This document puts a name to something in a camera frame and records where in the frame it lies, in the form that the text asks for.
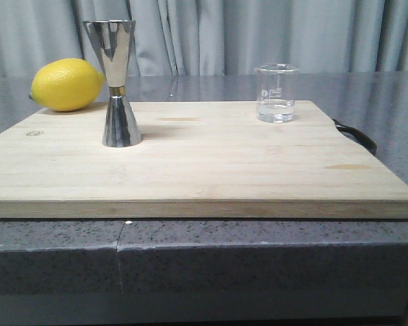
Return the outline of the small glass beaker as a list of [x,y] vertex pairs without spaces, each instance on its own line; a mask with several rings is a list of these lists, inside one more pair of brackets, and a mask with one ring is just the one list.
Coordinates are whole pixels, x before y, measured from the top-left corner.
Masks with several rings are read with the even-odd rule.
[[299,68],[288,63],[261,65],[256,73],[256,116],[268,123],[286,123],[294,118],[296,79]]

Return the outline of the steel double jigger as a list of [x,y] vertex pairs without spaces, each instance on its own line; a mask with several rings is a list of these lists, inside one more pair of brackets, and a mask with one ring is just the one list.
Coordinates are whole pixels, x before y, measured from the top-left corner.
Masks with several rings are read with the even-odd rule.
[[135,22],[87,20],[83,25],[109,88],[102,143],[107,147],[137,145],[142,135],[125,90]]

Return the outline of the wooden cutting board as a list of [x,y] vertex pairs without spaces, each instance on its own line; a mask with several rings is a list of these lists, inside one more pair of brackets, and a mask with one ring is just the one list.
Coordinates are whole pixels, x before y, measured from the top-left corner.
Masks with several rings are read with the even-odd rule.
[[310,101],[140,102],[143,141],[101,142],[106,106],[42,109],[0,134],[0,218],[408,219],[408,185]]

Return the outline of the grey curtain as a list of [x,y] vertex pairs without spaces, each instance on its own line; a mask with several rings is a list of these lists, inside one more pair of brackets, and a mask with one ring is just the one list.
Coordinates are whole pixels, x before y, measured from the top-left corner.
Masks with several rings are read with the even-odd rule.
[[131,75],[408,71],[408,1],[0,1],[0,77],[96,63],[86,20],[135,21]]

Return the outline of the yellow lemon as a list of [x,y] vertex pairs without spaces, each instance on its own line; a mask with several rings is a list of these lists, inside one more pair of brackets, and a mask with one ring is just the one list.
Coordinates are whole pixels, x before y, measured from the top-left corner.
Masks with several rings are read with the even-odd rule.
[[33,78],[30,97],[55,111],[74,111],[93,102],[105,82],[88,61],[65,58],[42,67]]

